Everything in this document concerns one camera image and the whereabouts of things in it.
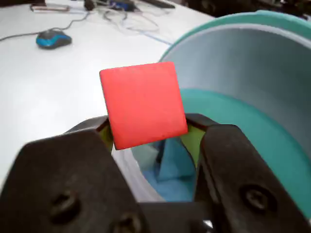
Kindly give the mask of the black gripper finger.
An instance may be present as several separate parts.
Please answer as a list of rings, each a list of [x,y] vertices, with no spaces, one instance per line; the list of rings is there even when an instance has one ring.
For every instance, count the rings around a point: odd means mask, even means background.
[[[186,120],[203,131],[194,197],[207,201],[212,232],[310,232],[308,220],[238,126],[195,113]]]
[[[20,150],[0,195],[3,233],[146,233],[111,154],[106,116]]]

